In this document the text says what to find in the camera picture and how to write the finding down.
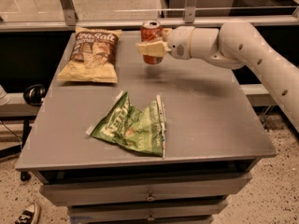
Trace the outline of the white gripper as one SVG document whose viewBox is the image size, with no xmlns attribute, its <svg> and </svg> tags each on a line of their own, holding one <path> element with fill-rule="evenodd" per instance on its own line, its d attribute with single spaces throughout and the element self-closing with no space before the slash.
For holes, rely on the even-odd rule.
<svg viewBox="0 0 299 224">
<path fill-rule="evenodd" d="M 193 30 L 194 27 L 191 26 L 179 26 L 173 30 L 172 28 L 163 28 L 163 38 L 166 38 L 167 43 L 162 40 L 137 43 L 137 51 L 142 55 L 153 57 L 163 57 L 170 52 L 170 55 L 176 59 L 189 60 L 191 58 L 190 39 Z"/>
</svg>

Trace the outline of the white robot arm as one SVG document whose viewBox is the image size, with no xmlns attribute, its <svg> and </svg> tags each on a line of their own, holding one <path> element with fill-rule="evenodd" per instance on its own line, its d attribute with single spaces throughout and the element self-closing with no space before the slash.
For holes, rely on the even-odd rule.
<svg viewBox="0 0 299 224">
<path fill-rule="evenodd" d="M 179 26 L 136 45 L 142 55 L 200 59 L 221 68 L 248 67 L 299 131 L 299 68 L 276 52 L 249 22 L 234 20 L 221 28 Z"/>
</svg>

